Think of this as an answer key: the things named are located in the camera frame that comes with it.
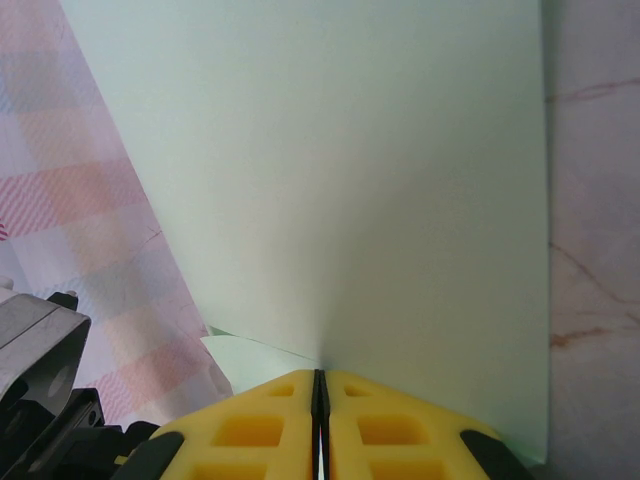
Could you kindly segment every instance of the white marble countertop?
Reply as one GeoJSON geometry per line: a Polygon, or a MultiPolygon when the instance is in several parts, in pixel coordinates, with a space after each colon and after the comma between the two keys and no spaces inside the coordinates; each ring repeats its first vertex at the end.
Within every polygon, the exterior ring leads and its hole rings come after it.
{"type": "Polygon", "coordinates": [[[538,478],[640,478],[640,2],[544,1],[552,425],[538,478]]]}

